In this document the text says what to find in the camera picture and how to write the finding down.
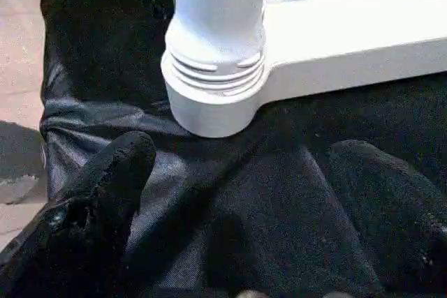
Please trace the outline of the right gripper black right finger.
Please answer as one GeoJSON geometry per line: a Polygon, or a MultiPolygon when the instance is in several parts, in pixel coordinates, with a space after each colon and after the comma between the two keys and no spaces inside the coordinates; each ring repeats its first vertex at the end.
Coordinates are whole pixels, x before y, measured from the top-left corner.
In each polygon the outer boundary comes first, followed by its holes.
{"type": "Polygon", "coordinates": [[[328,156],[330,183],[385,290],[446,293],[446,196],[367,142],[335,143],[328,156]]]}

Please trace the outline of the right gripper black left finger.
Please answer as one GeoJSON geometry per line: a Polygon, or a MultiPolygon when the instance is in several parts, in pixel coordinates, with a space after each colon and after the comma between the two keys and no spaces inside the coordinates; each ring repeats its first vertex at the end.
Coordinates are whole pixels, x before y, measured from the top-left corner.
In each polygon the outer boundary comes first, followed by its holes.
{"type": "Polygon", "coordinates": [[[156,149],[125,133],[91,158],[1,252],[2,297],[107,297],[156,149]]]}

